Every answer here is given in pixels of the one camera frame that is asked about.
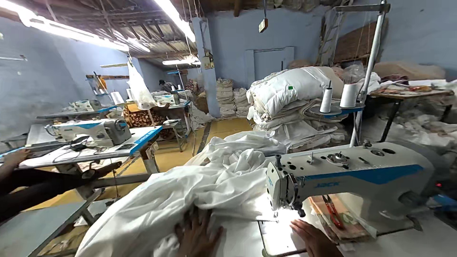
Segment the industrial sewing machine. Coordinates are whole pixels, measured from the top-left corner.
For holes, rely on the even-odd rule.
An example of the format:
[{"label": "industrial sewing machine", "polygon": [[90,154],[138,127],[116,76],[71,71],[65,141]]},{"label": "industrial sewing machine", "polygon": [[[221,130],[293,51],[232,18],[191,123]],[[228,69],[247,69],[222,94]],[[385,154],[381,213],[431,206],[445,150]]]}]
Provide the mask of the industrial sewing machine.
[{"label": "industrial sewing machine", "polygon": [[88,141],[85,144],[87,146],[113,147],[132,137],[127,123],[122,119],[69,121],[48,125],[45,129],[59,142],[72,142],[79,134],[88,135],[93,140]]},{"label": "industrial sewing machine", "polygon": [[273,210],[294,209],[305,216],[310,196],[339,193],[345,206],[379,232],[398,230],[406,215],[436,195],[446,178],[446,162],[413,143],[365,143],[340,150],[277,155],[267,169]]}]

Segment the pile of bags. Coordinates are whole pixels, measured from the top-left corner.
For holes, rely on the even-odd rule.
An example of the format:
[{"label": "pile of bags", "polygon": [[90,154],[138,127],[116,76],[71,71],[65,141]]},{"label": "pile of bags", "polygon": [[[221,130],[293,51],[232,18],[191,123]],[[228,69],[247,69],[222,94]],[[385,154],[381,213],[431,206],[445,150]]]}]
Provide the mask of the pile of bags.
[{"label": "pile of bags", "polygon": [[221,108],[221,118],[236,118],[236,106],[233,98],[233,81],[218,79],[216,83],[216,99]]},{"label": "pile of bags", "polygon": [[245,88],[233,89],[233,96],[235,98],[236,116],[238,118],[246,118],[249,111],[249,102],[246,97],[247,90]]},{"label": "pile of bags", "polygon": [[347,133],[338,122],[347,115],[324,118],[309,111],[320,105],[330,81],[333,98],[341,98],[343,81],[329,67],[272,73],[246,92],[252,105],[247,118],[254,120],[254,130],[274,131],[272,138],[286,145],[288,152],[339,144]]}]

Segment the hand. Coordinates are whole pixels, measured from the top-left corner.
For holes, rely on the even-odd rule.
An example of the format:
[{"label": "hand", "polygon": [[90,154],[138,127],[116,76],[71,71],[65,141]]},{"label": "hand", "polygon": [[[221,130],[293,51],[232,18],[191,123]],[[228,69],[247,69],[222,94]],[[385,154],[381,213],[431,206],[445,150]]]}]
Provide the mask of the hand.
[{"label": "hand", "polygon": [[305,241],[310,257],[343,257],[336,245],[311,224],[303,220],[294,220],[290,227]]},{"label": "hand", "polygon": [[20,149],[5,155],[5,165],[16,167],[19,163],[27,159],[27,155],[30,153],[29,149]]},{"label": "hand", "polygon": [[189,212],[184,214],[184,229],[180,224],[175,226],[179,241],[178,257],[210,257],[222,235],[224,228],[219,227],[216,235],[210,237],[207,230],[212,211],[206,211],[201,224],[198,211],[195,207],[192,216],[189,216]]}]

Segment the thread spool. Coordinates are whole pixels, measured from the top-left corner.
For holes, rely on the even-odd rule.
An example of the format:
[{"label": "thread spool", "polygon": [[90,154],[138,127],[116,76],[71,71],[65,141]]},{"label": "thread spool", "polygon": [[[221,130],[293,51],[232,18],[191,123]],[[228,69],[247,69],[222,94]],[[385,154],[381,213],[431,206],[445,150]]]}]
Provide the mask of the thread spool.
[{"label": "thread spool", "polygon": [[115,91],[111,93],[111,97],[113,98],[114,104],[125,103],[124,99],[122,99],[122,96],[119,92]]},{"label": "thread spool", "polygon": [[343,93],[341,94],[340,107],[352,108],[356,106],[357,100],[357,84],[346,84],[343,87]]},{"label": "thread spool", "polygon": [[322,103],[321,103],[320,109],[319,109],[319,111],[322,113],[330,112],[330,106],[332,104],[332,94],[333,94],[333,89],[330,86],[331,86],[331,81],[330,81],[329,87],[327,87],[325,89],[324,96],[322,97]]},{"label": "thread spool", "polygon": [[129,98],[129,99],[133,99],[133,97],[132,97],[132,90],[131,90],[130,88],[127,88],[126,90],[127,90],[128,98]]}]

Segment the fabric pile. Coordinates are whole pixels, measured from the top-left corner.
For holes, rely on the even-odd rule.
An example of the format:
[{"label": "fabric pile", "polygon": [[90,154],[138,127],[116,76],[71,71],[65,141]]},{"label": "fabric pile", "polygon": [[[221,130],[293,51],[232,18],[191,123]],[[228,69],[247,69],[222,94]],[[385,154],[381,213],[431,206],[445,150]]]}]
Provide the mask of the fabric pile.
[{"label": "fabric pile", "polygon": [[246,118],[248,116],[250,104],[248,102],[246,92],[247,90],[244,87],[233,89],[233,96],[235,98],[236,106],[236,116],[238,118]]},{"label": "fabric pile", "polygon": [[255,220],[262,211],[252,203],[266,191],[268,161],[262,151],[285,150],[267,135],[249,131],[214,137],[186,166],[151,176],[89,228],[76,256],[175,256],[174,226],[192,204],[213,209],[213,216]]},{"label": "fabric pile", "polygon": [[254,130],[274,132],[272,138],[286,145],[288,152],[341,143],[347,133],[338,122],[347,115],[324,118],[309,111],[320,104],[330,81],[333,98],[341,98],[343,81],[329,67],[272,73],[247,91],[252,105],[247,118],[254,120]]},{"label": "fabric pile", "polygon": [[236,106],[233,98],[233,81],[218,79],[216,83],[216,98],[221,108],[221,118],[236,118]]}]

